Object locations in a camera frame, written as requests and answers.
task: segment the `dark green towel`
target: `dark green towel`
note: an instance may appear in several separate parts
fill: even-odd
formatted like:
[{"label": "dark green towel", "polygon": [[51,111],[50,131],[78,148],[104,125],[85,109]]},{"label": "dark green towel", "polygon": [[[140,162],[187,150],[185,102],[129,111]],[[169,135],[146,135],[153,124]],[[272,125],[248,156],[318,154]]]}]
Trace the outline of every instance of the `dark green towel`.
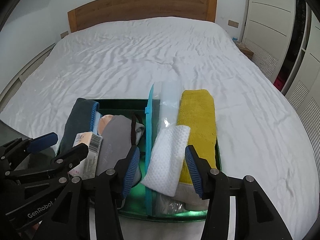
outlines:
[{"label": "dark green towel", "polygon": [[93,100],[78,98],[64,128],[64,134],[60,143],[60,153],[70,150],[77,133],[92,132],[96,111],[99,103]]}]

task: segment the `headboard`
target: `headboard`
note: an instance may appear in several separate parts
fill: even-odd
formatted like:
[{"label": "headboard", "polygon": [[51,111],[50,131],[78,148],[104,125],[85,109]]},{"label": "headboard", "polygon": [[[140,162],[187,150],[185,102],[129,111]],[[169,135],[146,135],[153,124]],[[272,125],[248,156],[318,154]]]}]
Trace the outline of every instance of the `headboard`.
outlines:
[{"label": "headboard", "polygon": [[95,0],[68,12],[71,32],[113,21],[182,17],[214,22],[217,0]]}]

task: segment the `white bed sheet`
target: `white bed sheet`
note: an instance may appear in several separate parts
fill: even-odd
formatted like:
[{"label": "white bed sheet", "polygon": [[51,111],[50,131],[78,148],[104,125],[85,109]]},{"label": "white bed sheet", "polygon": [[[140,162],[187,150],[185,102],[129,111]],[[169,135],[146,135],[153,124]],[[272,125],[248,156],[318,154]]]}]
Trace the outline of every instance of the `white bed sheet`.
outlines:
[{"label": "white bed sheet", "polygon": [[[168,17],[72,33],[27,78],[0,118],[30,137],[54,131],[60,140],[78,97],[148,98],[153,82],[178,77],[184,89],[207,89],[214,98],[223,171],[254,176],[293,239],[301,240],[319,206],[311,143],[289,102],[216,24]],[[121,218],[124,239],[200,239],[203,224]]]}]

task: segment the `electrical socket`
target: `electrical socket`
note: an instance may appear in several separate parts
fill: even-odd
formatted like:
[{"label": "electrical socket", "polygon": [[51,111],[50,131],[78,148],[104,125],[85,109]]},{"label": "electrical socket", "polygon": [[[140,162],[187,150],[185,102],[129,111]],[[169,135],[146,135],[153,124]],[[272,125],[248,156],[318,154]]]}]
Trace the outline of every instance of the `electrical socket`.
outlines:
[{"label": "electrical socket", "polygon": [[64,32],[64,33],[61,33],[60,34],[60,37],[63,39],[65,36],[67,36],[69,34],[68,31]]},{"label": "electrical socket", "polygon": [[232,27],[236,27],[236,28],[239,27],[239,23],[234,22],[234,21],[231,21],[231,20],[228,21],[228,25],[229,25],[229,26],[232,26]]}]

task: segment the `green tray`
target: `green tray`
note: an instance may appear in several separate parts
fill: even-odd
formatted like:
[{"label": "green tray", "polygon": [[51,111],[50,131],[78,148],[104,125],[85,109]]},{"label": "green tray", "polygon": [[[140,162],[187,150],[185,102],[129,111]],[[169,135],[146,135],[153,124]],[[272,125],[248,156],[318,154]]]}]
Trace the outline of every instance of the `green tray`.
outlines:
[{"label": "green tray", "polygon": [[[93,99],[94,101],[99,102],[100,108],[99,112],[102,115],[112,114],[112,115],[124,115],[128,118],[131,118],[132,112],[138,114],[142,117],[144,125],[146,124],[146,114],[145,108],[147,107],[147,99]],[[145,176],[145,148],[146,140],[143,136],[140,139],[138,144],[140,149],[140,169],[142,177]],[[215,158],[216,166],[221,171],[221,160],[218,141],[215,145]],[[125,217],[130,217],[140,220],[149,220],[149,221],[163,221],[163,222],[194,222],[205,220],[207,211],[189,211],[175,215],[162,215],[162,216],[147,216],[146,207],[145,207],[145,186],[139,183],[137,186],[133,187],[130,191],[130,194],[125,200],[124,207],[121,210],[118,210],[120,215]],[[156,192],[153,192],[153,199],[155,199]]]}]

